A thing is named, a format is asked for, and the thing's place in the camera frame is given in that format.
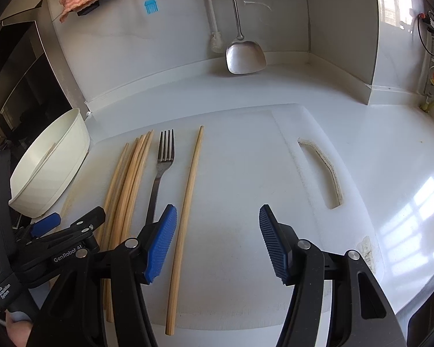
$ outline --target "white cutting board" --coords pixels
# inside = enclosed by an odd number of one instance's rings
[[[327,136],[299,104],[241,108],[182,118],[127,132],[96,144],[68,194],[66,224],[102,205],[117,158],[126,141],[156,132],[131,233],[144,226],[159,132],[174,129],[175,162],[164,174],[156,207],[183,203],[200,125],[204,140],[194,188],[181,272],[177,326],[192,329],[248,329],[284,322],[292,287],[274,275],[259,229],[259,208],[269,204],[277,220],[320,249],[344,254],[364,249],[378,279],[381,253],[367,210]],[[299,142],[312,144],[337,181],[340,206],[325,205],[315,171]],[[365,239],[368,247],[361,247]],[[175,239],[161,275],[143,286],[152,323],[163,325]]]

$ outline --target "cutting board handle hole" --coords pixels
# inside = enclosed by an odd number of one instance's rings
[[[325,206],[336,208],[343,203],[343,195],[330,160],[319,147],[310,141],[299,140],[298,144],[309,163],[310,170],[317,181]]]

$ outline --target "wall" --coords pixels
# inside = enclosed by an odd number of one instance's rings
[[[311,52],[366,84],[378,43],[377,0],[309,0]]]
[[[378,0],[378,9],[380,36],[373,85],[422,92],[427,73],[417,16],[425,11],[424,0]],[[424,41],[426,33],[422,25]]]
[[[13,0],[3,16],[39,0]],[[59,0],[49,0],[54,27],[87,101],[139,78],[216,57],[209,50],[205,0],[157,0],[147,16],[144,0],[101,0],[100,7],[58,20]],[[264,51],[308,51],[307,0],[238,0],[242,31]],[[236,37],[231,0],[214,0],[225,43]]]

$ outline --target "bundle of chopsticks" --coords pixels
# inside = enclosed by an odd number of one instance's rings
[[[153,135],[152,130],[135,139],[130,152],[129,143],[124,146],[104,201],[105,222],[95,232],[101,251],[114,249],[130,237],[135,201]],[[106,320],[114,322],[109,279],[104,281],[103,305]]]

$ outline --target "spatula head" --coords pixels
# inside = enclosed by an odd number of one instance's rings
[[[265,69],[267,62],[259,44],[235,40],[227,48],[227,67],[233,74],[248,74]]]

